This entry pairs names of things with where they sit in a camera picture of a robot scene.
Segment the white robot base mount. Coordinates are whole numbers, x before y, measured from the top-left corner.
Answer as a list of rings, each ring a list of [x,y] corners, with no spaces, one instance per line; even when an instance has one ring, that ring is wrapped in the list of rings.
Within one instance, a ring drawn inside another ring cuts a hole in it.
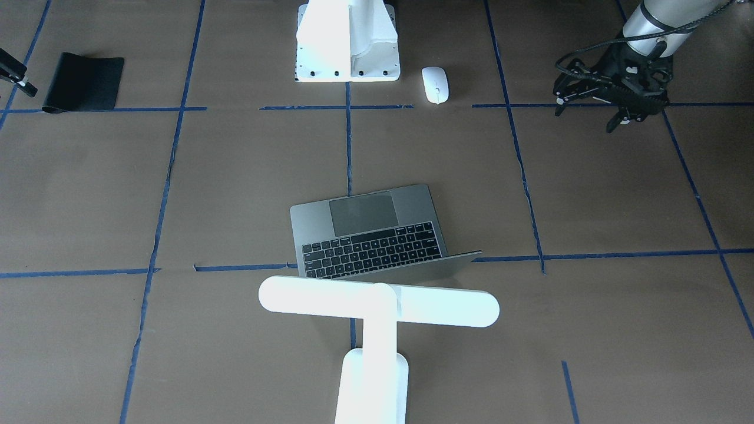
[[[394,6],[309,1],[298,8],[295,80],[382,82],[401,76]]]

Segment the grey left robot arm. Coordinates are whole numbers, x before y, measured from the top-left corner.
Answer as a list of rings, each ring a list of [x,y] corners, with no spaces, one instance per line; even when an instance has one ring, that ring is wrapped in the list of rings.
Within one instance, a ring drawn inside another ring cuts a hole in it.
[[[555,115],[585,98],[617,107],[606,124],[641,122],[660,114],[670,99],[673,57],[703,22],[730,1],[641,1],[614,38],[577,49],[555,62]]]

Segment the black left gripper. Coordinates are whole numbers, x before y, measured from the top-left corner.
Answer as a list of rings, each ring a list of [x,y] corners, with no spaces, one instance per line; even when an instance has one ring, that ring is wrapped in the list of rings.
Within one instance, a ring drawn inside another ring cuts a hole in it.
[[[667,86],[673,79],[673,57],[663,57],[668,48],[665,38],[650,39],[648,55],[639,54],[626,43],[607,48],[595,65],[574,60],[574,72],[585,79],[560,75],[555,80],[555,116],[568,105],[585,97],[615,104],[619,111],[609,118],[606,133],[619,125],[641,122],[657,115],[670,103]]]

